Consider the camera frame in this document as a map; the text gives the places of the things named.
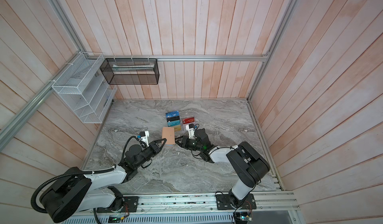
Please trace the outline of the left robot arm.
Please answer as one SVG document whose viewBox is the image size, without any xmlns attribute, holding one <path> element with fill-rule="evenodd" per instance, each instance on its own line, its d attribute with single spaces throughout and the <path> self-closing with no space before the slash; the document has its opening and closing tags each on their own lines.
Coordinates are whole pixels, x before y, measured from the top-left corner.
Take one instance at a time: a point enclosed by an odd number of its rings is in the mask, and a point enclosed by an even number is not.
<svg viewBox="0 0 383 224">
<path fill-rule="evenodd" d="M 125 206 L 124 196 L 115 185 L 132 180 L 139 168 L 145 168 L 144 163 L 152 162 L 161 152 L 166 141 L 152 141 L 147 148 L 139 144 L 124 146 L 119 164 L 109 169 L 82 171 L 72 167 L 42 183 L 31 197 L 31 206 L 39 213 L 49 214 L 54 223 L 90 209 L 120 211 Z"/>
</svg>

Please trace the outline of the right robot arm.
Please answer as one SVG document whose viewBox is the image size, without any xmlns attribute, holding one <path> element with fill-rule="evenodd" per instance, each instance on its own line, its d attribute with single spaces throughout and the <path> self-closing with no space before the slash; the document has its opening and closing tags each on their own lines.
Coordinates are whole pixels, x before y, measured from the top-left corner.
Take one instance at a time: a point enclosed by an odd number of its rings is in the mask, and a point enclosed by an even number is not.
<svg viewBox="0 0 383 224">
<path fill-rule="evenodd" d="M 269 163 L 248 143 L 220 147 L 213 145 L 204 129 L 192 129 L 192 135 L 175 138 L 175 143 L 191 152 L 198 151 L 197 158 L 208 163 L 229 163 L 238 181 L 228 194 L 216 196 L 217 208 L 228 210 L 240 208 L 262 178 L 270 171 Z"/>
</svg>

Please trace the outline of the yellow VIP card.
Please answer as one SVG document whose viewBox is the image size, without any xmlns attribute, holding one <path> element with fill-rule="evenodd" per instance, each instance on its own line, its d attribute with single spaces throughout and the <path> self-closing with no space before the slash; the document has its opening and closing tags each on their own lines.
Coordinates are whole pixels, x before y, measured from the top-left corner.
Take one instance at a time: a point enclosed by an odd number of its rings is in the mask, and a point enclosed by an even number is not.
<svg viewBox="0 0 383 224">
<path fill-rule="evenodd" d="M 182 127 L 181 127 L 180 124 L 179 124 L 179 125 L 175 125 L 175 126 L 173 126 L 173 128 L 174 128 L 174 131 L 175 131 L 175 132 L 179 132 L 179 131 L 182 130 Z"/>
</svg>

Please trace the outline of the white pink card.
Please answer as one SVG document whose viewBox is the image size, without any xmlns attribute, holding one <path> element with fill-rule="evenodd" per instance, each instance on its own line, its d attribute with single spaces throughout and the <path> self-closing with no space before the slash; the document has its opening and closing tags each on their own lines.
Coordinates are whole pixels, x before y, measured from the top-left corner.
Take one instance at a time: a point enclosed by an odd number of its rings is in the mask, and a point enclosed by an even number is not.
<svg viewBox="0 0 383 224">
<path fill-rule="evenodd" d="M 193 123 L 184 124 L 184 129 L 185 130 L 189 130 L 190 128 L 193 128 L 193 127 L 194 127 Z"/>
</svg>

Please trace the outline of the teal VIP card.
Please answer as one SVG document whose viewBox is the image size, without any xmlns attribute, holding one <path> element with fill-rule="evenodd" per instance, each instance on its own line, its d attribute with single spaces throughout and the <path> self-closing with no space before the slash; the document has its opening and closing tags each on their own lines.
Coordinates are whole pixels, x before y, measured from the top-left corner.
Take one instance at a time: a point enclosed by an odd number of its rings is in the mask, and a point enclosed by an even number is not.
<svg viewBox="0 0 383 224">
<path fill-rule="evenodd" d="M 168 127 L 173 127 L 173 126 L 177 126 L 177 125 L 180 125 L 180 124 L 181 124 L 180 120 L 169 121 L 167 123 Z"/>
</svg>

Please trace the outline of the red card on stand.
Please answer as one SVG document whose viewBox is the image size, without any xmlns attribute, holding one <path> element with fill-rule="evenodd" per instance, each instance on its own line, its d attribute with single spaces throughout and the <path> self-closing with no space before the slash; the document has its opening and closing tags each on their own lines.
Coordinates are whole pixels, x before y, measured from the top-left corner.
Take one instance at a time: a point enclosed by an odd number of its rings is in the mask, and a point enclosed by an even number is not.
<svg viewBox="0 0 383 224">
<path fill-rule="evenodd" d="M 194 117 L 184 118 L 183 119 L 183 124 L 194 123 L 194 121 L 195 121 Z"/>
</svg>

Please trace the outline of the black card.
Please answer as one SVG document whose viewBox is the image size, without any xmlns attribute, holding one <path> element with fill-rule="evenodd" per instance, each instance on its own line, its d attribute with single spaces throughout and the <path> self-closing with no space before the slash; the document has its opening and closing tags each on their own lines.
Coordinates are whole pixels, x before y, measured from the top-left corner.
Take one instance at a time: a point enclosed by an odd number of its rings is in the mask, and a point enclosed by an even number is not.
<svg viewBox="0 0 383 224">
<path fill-rule="evenodd" d="M 180 122 L 180 117 L 179 116 L 167 117 L 167 122 L 174 122 L 174 121 Z"/>
</svg>

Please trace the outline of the blue card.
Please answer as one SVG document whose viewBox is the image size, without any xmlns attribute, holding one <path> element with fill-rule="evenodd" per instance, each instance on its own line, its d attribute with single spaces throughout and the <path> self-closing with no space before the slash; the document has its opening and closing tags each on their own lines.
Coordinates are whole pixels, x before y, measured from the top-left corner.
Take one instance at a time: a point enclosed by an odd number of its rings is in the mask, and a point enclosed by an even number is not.
<svg viewBox="0 0 383 224">
<path fill-rule="evenodd" d="M 179 116 L 179 112 L 178 111 L 172 111 L 172 112 L 168 112 L 166 113 L 166 118 L 173 118 L 173 117 L 177 117 Z"/>
</svg>

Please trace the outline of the black mesh basket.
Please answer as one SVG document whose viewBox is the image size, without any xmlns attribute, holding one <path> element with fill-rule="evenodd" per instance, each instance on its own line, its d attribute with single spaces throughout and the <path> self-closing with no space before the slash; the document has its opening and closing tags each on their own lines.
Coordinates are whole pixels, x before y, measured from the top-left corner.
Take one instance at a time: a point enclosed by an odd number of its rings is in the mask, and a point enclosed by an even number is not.
<svg viewBox="0 0 383 224">
<path fill-rule="evenodd" d="M 110 85 L 157 85 L 160 78 L 154 58 L 106 58 L 100 71 Z"/>
</svg>

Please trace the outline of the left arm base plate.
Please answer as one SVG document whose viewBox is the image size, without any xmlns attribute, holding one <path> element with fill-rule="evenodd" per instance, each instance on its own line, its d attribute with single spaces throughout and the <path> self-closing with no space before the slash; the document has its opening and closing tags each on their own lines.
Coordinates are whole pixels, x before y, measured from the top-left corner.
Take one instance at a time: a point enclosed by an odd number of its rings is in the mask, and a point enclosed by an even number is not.
<svg viewBox="0 0 383 224">
<path fill-rule="evenodd" d="M 138 207 L 138 196 L 124 196 L 117 198 L 108 208 L 97 208 L 97 213 L 135 213 Z"/>
</svg>

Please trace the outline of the aluminium front rail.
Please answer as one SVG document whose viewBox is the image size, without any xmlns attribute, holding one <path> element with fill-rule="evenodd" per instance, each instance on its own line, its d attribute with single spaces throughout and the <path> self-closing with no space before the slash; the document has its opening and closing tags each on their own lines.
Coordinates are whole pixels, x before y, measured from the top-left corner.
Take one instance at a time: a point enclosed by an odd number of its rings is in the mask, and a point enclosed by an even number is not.
<svg viewBox="0 0 383 224">
<path fill-rule="evenodd" d="M 260 211 L 301 210 L 293 192 L 260 191 L 252 192 L 253 198 L 245 201 L 238 211 L 255 214 Z M 165 193 L 137 194 L 137 210 L 133 215 L 218 213 L 216 197 L 219 193 Z"/>
</svg>

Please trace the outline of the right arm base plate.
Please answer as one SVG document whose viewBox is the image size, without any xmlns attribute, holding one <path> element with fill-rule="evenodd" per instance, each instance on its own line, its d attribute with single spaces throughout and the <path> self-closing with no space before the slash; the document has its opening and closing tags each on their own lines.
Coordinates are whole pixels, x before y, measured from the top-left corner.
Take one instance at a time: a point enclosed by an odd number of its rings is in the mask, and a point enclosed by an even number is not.
<svg viewBox="0 0 383 224">
<path fill-rule="evenodd" d="M 243 200 L 238 200 L 232 194 L 215 194 L 216 206 L 218 210 L 256 210 L 256 203 L 253 194 L 248 194 Z"/>
</svg>

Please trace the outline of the horizontal aluminium wall rail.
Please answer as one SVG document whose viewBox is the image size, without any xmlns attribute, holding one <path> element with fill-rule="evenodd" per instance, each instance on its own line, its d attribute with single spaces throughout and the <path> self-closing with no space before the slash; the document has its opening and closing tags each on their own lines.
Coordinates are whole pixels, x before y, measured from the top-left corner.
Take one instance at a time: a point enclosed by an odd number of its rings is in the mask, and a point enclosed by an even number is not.
<svg viewBox="0 0 383 224">
<path fill-rule="evenodd" d="M 252 55 L 102 55 L 104 58 L 111 59 L 129 59 L 129 60 L 150 60 L 157 61 L 266 61 L 267 55 L 252 54 Z"/>
</svg>

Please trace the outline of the left aluminium wall rail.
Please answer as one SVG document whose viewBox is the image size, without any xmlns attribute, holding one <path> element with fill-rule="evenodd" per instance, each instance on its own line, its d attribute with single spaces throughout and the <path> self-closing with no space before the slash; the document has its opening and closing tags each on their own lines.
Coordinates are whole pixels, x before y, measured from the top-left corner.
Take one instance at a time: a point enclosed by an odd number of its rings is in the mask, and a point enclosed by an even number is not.
<svg viewBox="0 0 383 224">
<path fill-rule="evenodd" d="M 18 112 L 1 130 L 1 151 L 10 143 L 15 135 L 24 127 L 29 119 L 35 114 L 35 112 L 45 103 L 45 101 L 53 93 L 53 84 L 58 78 L 73 65 L 73 62 L 80 56 L 82 51 L 77 51 L 64 66 L 58 71 L 58 73 L 46 82 L 46 84 L 39 90 L 33 98 L 23 106 L 20 112 Z"/>
</svg>

